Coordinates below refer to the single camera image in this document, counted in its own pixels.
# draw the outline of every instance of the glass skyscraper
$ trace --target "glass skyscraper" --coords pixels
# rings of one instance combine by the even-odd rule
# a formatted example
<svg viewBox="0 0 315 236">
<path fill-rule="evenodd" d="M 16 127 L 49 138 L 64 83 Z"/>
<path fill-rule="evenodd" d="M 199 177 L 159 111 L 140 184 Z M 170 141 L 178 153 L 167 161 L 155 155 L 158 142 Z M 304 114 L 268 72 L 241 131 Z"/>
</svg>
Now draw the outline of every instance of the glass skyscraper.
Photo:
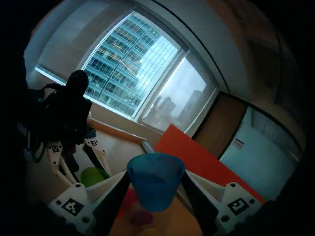
<svg viewBox="0 0 315 236">
<path fill-rule="evenodd" d="M 86 94 L 128 116 L 136 115 L 178 52 L 139 18 L 132 14 L 116 27 L 84 68 L 90 79 Z"/>
</svg>

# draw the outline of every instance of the blue plastic cup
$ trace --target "blue plastic cup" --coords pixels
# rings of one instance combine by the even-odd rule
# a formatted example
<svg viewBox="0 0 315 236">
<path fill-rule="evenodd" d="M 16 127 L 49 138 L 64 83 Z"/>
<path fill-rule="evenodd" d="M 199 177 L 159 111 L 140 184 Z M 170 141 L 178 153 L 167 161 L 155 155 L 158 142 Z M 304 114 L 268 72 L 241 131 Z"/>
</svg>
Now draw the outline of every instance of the blue plastic cup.
<svg viewBox="0 0 315 236">
<path fill-rule="evenodd" d="M 163 153 L 136 156 L 127 164 L 127 172 L 140 205 L 148 211 L 168 208 L 185 173 L 185 164 Z"/>
</svg>

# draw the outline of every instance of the table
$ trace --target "table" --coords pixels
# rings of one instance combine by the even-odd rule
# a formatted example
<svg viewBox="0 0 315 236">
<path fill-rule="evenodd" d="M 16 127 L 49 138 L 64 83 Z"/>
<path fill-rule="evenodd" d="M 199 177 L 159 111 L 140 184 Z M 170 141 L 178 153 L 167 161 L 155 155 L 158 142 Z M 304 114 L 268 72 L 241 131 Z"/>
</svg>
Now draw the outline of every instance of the table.
<svg viewBox="0 0 315 236">
<path fill-rule="evenodd" d="M 153 222 L 149 225 L 134 226 L 129 223 L 131 215 L 141 210 L 140 204 L 134 203 L 129 212 L 116 218 L 110 236 L 136 236 L 145 229 L 156 229 L 161 236 L 190 235 L 202 236 L 200 226 L 195 217 L 175 197 L 172 204 L 165 211 L 150 212 L 153 215 Z"/>
</svg>

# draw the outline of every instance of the orange board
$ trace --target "orange board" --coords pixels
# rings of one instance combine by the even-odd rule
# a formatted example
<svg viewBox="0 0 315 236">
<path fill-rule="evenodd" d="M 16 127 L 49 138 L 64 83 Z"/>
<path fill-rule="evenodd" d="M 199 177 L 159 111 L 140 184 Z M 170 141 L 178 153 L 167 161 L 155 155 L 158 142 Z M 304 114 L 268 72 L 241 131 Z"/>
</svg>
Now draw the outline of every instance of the orange board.
<svg viewBox="0 0 315 236">
<path fill-rule="evenodd" d="M 185 163 L 187 170 L 211 182 L 224 187 L 230 182 L 236 182 L 258 201 L 265 202 L 245 181 L 174 125 L 168 127 L 154 150 L 180 158 Z"/>
</svg>

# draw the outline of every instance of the pink object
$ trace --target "pink object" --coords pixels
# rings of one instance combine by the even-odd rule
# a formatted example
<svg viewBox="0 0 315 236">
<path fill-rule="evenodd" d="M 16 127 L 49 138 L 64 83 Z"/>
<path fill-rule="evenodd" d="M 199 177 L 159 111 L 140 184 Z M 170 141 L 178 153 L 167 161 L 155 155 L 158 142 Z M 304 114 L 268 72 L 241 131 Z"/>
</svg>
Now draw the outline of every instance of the pink object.
<svg viewBox="0 0 315 236">
<path fill-rule="evenodd" d="M 134 226 L 148 225 L 153 222 L 153 215 L 146 210 L 142 210 L 134 214 L 130 219 L 130 224 Z"/>
<path fill-rule="evenodd" d="M 127 211 L 130 208 L 130 206 L 137 201 L 138 201 L 138 198 L 135 194 L 135 190 L 128 189 L 124 197 L 124 200 L 122 201 L 121 208 Z"/>
</svg>

